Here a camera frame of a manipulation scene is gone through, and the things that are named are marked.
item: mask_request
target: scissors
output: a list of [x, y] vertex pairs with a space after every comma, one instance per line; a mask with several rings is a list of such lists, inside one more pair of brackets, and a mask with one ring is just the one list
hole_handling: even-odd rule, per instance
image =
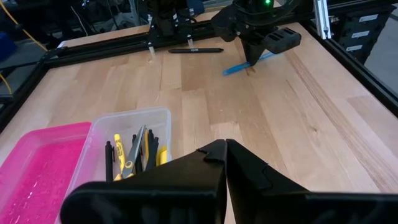
[[[132, 146], [129, 152], [129, 155], [127, 156], [126, 159], [124, 159], [124, 155], [122, 155], [122, 158], [119, 158], [119, 162], [121, 163], [121, 174], [118, 174], [114, 180], [122, 180], [126, 179], [128, 177], [133, 176], [133, 169], [134, 166], [136, 165], [134, 161], [136, 161], [138, 153], [140, 151], [140, 147], [143, 149], [146, 148], [146, 141], [145, 141], [145, 135], [147, 132], [147, 128], [145, 125], [143, 125], [140, 130], [138, 131], [137, 135], [133, 135], [132, 137]], [[123, 151], [123, 147], [121, 146], [120, 148], [118, 147], [117, 150]]]

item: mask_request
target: pink plastic bin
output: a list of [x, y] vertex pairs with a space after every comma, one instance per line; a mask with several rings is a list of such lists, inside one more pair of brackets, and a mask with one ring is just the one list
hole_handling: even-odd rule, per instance
[[31, 131], [0, 167], [0, 223], [54, 223], [91, 123]]

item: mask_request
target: wooden tabletop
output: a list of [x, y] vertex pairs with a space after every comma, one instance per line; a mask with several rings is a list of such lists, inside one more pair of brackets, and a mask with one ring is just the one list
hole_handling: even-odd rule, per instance
[[239, 39], [195, 42], [220, 54], [146, 51], [51, 69], [1, 133], [0, 163], [31, 130], [166, 106], [173, 158], [233, 138], [310, 190], [397, 193], [397, 118], [301, 25], [288, 27], [300, 46], [228, 77], [221, 72], [245, 61]]

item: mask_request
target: wooden table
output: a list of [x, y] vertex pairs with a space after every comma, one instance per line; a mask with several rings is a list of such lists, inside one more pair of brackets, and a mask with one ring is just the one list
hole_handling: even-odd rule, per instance
[[239, 39], [195, 42], [221, 54], [146, 51], [51, 69], [1, 133], [0, 163], [31, 130], [166, 106], [173, 158], [233, 138], [310, 190], [397, 193], [397, 118], [301, 25], [288, 27], [301, 33], [300, 46], [229, 77], [221, 72], [245, 61]]

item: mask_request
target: blue marker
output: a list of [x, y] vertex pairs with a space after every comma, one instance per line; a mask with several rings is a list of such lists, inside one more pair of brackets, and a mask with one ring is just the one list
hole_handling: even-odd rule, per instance
[[[265, 54], [265, 55], [263, 55], [263, 56], [261, 56], [259, 58], [258, 62], [261, 61], [261, 60], [267, 59], [269, 57], [272, 57], [272, 56], [274, 56], [273, 53]], [[231, 67], [229, 69], [224, 70], [223, 71], [223, 76], [228, 76], [228, 75], [230, 75], [232, 73], [238, 72], [238, 71], [243, 70], [243, 69], [248, 68], [248, 67], [250, 67], [249, 62], [245, 62], [245, 63], [242, 63], [240, 65], [235, 65], [235, 66], [233, 66], [233, 67]]]

